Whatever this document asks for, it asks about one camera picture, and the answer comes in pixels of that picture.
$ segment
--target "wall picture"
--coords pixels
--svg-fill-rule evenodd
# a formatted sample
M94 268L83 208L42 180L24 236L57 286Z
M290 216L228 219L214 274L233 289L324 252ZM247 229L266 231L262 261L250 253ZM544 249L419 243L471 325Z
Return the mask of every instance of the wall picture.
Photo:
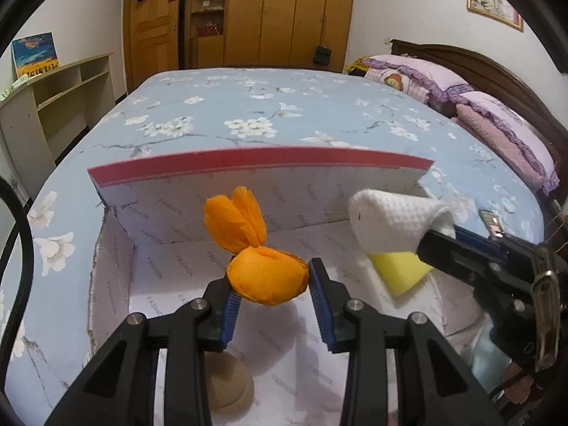
M12 56L18 78L25 73L34 76L59 67L51 33L12 41Z
M523 31L523 18L507 0L468 0L468 11L496 19Z

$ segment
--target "wooden headboard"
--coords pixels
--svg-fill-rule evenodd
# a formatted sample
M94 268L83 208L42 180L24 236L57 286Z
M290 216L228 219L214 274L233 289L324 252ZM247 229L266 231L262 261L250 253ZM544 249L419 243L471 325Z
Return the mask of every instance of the wooden headboard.
M527 120L555 161L560 186L550 196L560 204L564 202L568 196L568 130L526 83L501 64L475 51L448 45L417 45L397 39L392 43L393 54L408 54L447 67L475 89L499 99Z

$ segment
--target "yellow sponge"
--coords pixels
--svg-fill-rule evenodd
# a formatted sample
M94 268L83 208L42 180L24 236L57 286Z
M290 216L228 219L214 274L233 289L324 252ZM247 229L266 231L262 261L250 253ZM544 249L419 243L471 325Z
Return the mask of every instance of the yellow sponge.
M406 293L433 269L410 251L369 254L368 257L391 295L395 297Z

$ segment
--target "white towel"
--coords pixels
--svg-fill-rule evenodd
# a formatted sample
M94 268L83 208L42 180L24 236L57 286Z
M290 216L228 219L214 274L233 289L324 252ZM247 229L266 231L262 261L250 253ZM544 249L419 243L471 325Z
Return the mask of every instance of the white towel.
M349 199L348 210L367 253L416 253L429 229L455 239L452 209L439 200L365 189Z

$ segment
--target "orange plush toy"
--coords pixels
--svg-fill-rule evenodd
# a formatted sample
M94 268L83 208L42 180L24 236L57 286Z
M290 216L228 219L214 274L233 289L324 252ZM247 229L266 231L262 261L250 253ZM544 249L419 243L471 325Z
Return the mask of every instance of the orange plush toy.
M216 195L207 199L203 209L213 240L237 255L226 270L235 292L267 306L277 306L304 293L308 266L293 254L262 246L266 225L251 191L239 186L232 199Z

